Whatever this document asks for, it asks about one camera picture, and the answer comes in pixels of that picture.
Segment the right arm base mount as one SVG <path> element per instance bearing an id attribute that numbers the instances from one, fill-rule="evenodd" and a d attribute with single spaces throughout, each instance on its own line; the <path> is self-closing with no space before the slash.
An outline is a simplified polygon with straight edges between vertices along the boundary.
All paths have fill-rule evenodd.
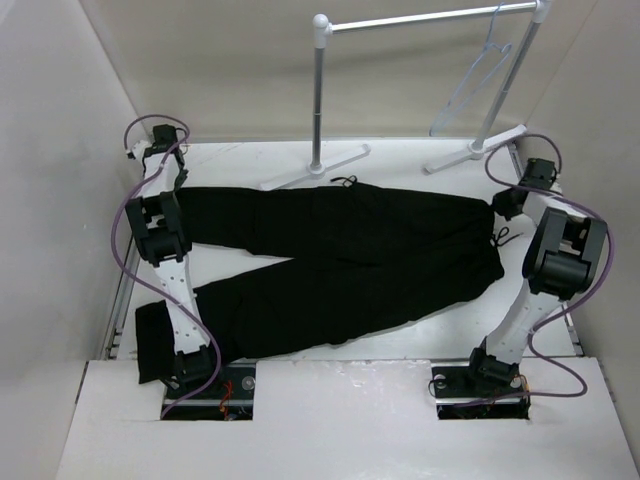
<path id="1" fill-rule="evenodd" d="M 439 420 L 528 420 L 530 400 L 522 378 L 509 383 L 476 379 L 461 363 L 435 363 L 428 383 Z"/>

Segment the black trousers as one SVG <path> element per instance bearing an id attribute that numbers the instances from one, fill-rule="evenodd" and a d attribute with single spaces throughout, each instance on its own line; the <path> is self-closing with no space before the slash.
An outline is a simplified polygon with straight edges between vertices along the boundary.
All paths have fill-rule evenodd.
<path id="1" fill-rule="evenodd" d="M 504 274 L 481 199 L 342 178 L 276 191 L 186 187 L 176 200 L 192 242 L 272 264 L 195 289 L 216 341 L 205 357 L 177 359 L 167 302 L 139 307 L 141 383 L 185 378 L 197 388 L 217 365 L 395 328 L 475 300 Z"/>

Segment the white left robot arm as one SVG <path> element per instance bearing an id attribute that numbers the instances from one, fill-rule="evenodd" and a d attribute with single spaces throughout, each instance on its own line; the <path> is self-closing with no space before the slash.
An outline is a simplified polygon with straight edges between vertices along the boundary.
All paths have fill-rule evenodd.
<path id="1" fill-rule="evenodd" d="M 187 129 L 170 124 L 152 128 L 152 140 L 128 150 L 141 162 L 143 181 L 124 212 L 141 259 L 152 268 L 163 299 L 137 308 L 135 328 L 139 379 L 160 381 L 171 398 L 196 391 L 214 398 L 224 387 L 215 348 L 201 328 L 189 276 L 192 241 L 183 223 L 177 193 L 186 181 L 181 144 Z"/>

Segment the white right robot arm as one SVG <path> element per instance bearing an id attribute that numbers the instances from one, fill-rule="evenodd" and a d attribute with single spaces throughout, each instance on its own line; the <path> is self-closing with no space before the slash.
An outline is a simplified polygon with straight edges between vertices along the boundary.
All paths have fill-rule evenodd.
<path id="1" fill-rule="evenodd" d="M 535 332 L 594 282 L 610 239 L 608 225 L 586 207 L 552 191 L 558 174 L 553 162 L 531 158 L 518 184 L 493 198 L 492 207 L 500 216 L 510 220 L 523 214 L 536 230 L 523 260 L 523 283 L 514 303 L 473 349 L 464 370 L 464 384 L 475 395 L 510 396 Z"/>

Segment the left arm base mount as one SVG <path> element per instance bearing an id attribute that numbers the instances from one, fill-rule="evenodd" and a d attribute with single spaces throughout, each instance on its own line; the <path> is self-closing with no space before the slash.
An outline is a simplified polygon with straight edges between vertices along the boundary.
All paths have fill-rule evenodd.
<path id="1" fill-rule="evenodd" d="M 251 421 L 254 413 L 257 365 L 231 363 L 215 382 L 197 395 L 179 402 L 161 416 L 165 421 Z"/>

